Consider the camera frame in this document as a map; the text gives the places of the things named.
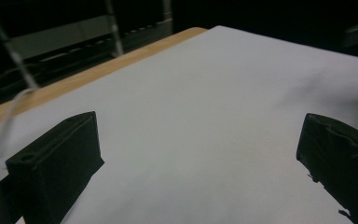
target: white object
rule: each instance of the white object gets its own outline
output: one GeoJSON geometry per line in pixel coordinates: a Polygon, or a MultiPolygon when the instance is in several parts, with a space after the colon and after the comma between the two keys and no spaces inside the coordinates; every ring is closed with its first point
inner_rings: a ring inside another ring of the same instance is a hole
{"type": "Polygon", "coordinates": [[[216,27],[20,114],[5,157],[91,110],[105,165],[63,223],[351,223],[296,147],[308,112],[358,128],[358,58],[216,27]]]}

